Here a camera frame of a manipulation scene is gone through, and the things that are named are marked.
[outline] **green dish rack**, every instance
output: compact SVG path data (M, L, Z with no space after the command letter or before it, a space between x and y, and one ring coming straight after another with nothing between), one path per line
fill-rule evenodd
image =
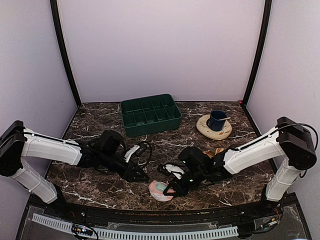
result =
M121 114L128 137L177 129L182 117L170 94L122 101Z

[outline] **marble table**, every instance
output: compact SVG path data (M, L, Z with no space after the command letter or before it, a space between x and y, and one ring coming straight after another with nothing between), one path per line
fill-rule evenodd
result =
M65 139L89 141L104 130L114 130L124 136L127 148L147 140L153 145L152 159L146 168L149 182L166 182L171 177L158 173L157 166L166 162L178 163L178 155L185 147L196 146L206 151L237 147L256 138L237 102L177 102L177 105L182 112L178 129L129 138L122 124L119 103L85 103L76 113ZM206 138L196 128L198 118L212 110L222 110L231 117L229 121L233 130L225 140ZM142 157L136 161L143 163ZM116 173L105 174L91 168L79 168L60 162L53 162L47 173L47 179L61 187L70 203L141 211L203 210L256 202L260 200L263 187L273 176L270 163L264 161L229 180L193 190L185 197L159 202L151 197L148 183L126 182Z

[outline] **round plate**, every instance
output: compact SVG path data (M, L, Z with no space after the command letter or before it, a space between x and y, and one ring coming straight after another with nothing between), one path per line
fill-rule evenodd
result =
M231 134L232 127L230 122L226 120L221 131L212 131L207 126L207 120L209 118L210 118L210 114L204 115L199 118L198 122L196 123L196 128L199 130L200 133L205 135L207 138L210 138L213 140L224 140Z

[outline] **black frame post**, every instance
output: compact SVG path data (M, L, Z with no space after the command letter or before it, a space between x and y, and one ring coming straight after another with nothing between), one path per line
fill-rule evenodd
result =
M56 38L58 40L65 73L68 78L75 103L76 103L77 107L80 107L82 103L81 103L81 99L79 96L79 92L77 90L74 76L72 74L72 70L71 70L71 66L70 66L70 62L69 62L69 58L68 58L68 54L67 54L65 40L64 40L64 36L63 36L62 28L61 28L57 0L50 0L50 4L51 4L51 12L52 12L52 18L53 18L53 23L54 23L54 28L55 28L55 34L56 34Z
M244 106L246 106L248 104L248 101L249 101L249 98L250 98L250 95L251 95L251 92L252 92L252 89L254 87L254 83L256 80L262 52L264 50L267 29L268 29L268 24L269 24L269 18L270 18L270 13L271 13L271 5L272 5L272 0L265 0L258 45L256 47L256 52L255 52L255 56L254 56L254 61L253 61L249 81L246 86L246 90L245 90L243 100L242 100L242 104Z

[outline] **dark blue cup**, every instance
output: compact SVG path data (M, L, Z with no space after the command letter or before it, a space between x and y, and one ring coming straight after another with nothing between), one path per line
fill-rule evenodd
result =
M206 121L206 125L215 132L219 132L224 128L226 120L220 120L227 118L227 114L220 110L213 110L210 114L210 118Z

